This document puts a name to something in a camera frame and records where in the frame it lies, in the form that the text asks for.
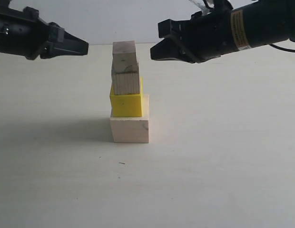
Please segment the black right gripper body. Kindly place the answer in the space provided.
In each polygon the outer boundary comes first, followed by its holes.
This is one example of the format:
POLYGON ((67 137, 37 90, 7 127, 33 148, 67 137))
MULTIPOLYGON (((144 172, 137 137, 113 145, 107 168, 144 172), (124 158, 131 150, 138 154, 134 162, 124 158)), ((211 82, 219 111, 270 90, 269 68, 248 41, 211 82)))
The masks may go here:
POLYGON ((238 11, 230 1, 216 0, 207 14, 198 11, 190 19, 159 22, 158 36, 162 40, 173 40, 194 63, 239 52, 234 19, 238 11))

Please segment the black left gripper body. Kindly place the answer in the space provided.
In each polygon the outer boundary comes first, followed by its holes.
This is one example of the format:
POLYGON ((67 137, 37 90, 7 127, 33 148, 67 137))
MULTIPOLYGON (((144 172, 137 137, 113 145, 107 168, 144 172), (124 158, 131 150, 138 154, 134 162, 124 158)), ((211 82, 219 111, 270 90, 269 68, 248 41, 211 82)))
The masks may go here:
POLYGON ((46 23, 35 8, 19 11, 9 5, 9 0, 0 0, 0 53, 34 60, 50 43, 63 43, 64 28, 46 23))

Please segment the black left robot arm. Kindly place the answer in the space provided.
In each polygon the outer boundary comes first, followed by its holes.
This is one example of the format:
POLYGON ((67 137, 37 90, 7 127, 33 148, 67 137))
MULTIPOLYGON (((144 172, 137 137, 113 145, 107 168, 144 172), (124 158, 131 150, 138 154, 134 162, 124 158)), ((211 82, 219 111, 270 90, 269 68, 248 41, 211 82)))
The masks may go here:
POLYGON ((10 3, 10 0, 0 0, 0 53, 27 60, 88 54, 88 42, 55 22, 45 22, 37 9, 25 7, 19 11, 11 9, 10 3))

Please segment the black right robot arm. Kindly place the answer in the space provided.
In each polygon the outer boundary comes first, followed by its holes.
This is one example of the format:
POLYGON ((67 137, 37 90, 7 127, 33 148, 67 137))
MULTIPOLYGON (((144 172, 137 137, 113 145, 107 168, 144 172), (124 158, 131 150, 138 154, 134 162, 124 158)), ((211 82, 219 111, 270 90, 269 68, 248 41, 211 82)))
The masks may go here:
POLYGON ((155 61, 204 63, 222 55, 295 42, 295 0, 255 0, 233 8, 228 0, 204 1, 188 20, 158 23, 161 41, 150 49, 155 61))

